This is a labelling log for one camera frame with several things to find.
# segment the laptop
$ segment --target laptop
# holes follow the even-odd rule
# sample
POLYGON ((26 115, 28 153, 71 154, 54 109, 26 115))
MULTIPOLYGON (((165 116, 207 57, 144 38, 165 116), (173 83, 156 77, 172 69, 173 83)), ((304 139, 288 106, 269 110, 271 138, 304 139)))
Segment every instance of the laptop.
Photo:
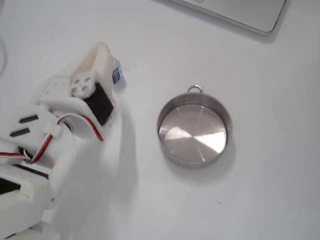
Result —
POLYGON ((275 29, 286 0, 172 0, 261 35, 275 29))

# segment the metal ring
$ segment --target metal ring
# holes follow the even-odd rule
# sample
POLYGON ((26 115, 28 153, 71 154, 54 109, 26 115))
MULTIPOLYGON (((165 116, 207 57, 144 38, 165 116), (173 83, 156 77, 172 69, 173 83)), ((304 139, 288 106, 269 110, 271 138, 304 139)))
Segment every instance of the metal ring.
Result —
POLYGON ((200 94, 204 93, 204 90, 202 89, 202 87, 200 85, 192 85, 191 87, 188 88, 187 93, 190 93, 192 89, 198 89, 200 94))

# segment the stainless steel tin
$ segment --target stainless steel tin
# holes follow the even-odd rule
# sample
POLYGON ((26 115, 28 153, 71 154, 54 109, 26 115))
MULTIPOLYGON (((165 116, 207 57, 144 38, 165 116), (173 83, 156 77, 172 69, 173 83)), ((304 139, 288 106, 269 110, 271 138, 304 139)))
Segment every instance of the stainless steel tin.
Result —
POLYGON ((193 85, 164 106, 156 130, 163 153, 174 163, 194 169, 208 166, 223 154, 233 125, 225 107, 193 85))

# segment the metal container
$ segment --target metal container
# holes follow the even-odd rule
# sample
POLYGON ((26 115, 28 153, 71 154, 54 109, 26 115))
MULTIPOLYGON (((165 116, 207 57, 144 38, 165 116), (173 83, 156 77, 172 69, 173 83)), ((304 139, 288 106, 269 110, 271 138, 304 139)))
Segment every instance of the metal container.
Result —
POLYGON ((162 152, 174 163, 190 169, 215 162, 232 138, 228 111, 201 86, 170 100, 159 114, 157 135, 162 152))

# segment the robotic hand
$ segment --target robotic hand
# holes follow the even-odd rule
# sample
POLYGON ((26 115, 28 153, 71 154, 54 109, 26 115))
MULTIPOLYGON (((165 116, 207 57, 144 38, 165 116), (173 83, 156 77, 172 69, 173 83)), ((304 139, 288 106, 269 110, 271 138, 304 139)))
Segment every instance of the robotic hand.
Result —
POLYGON ((112 86, 121 77, 114 63, 98 43, 45 81, 0 129, 0 239, 53 239, 41 222, 44 211, 76 159, 74 136, 103 141, 115 107, 112 86))

